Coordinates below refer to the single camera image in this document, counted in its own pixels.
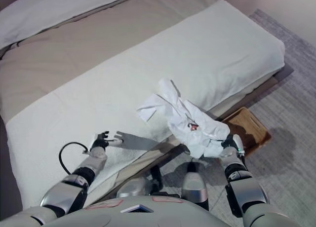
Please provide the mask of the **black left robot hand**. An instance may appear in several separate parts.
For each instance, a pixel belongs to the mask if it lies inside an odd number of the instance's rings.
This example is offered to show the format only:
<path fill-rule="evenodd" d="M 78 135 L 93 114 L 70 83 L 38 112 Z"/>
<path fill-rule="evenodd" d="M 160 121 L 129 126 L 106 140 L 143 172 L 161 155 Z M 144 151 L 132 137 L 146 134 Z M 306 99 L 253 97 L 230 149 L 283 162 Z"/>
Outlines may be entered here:
<path fill-rule="evenodd" d="M 110 139 L 108 140 L 109 131 L 102 132 L 96 136 L 96 139 L 92 143 L 91 150 L 95 147 L 101 147 L 105 149 L 108 146 L 118 146 L 123 143 L 122 139 Z"/>

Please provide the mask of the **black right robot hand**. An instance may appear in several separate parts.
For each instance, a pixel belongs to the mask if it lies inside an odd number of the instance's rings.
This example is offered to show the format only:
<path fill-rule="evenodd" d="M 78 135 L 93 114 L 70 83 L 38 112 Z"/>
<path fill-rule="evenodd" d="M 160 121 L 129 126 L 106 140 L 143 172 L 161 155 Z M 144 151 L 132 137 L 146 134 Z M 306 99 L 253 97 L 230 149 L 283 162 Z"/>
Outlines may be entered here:
<path fill-rule="evenodd" d="M 229 134 L 226 140 L 221 143 L 221 146 L 224 149 L 227 147 L 233 147 L 241 155 L 244 155 L 245 153 L 241 137 L 238 134 Z"/>

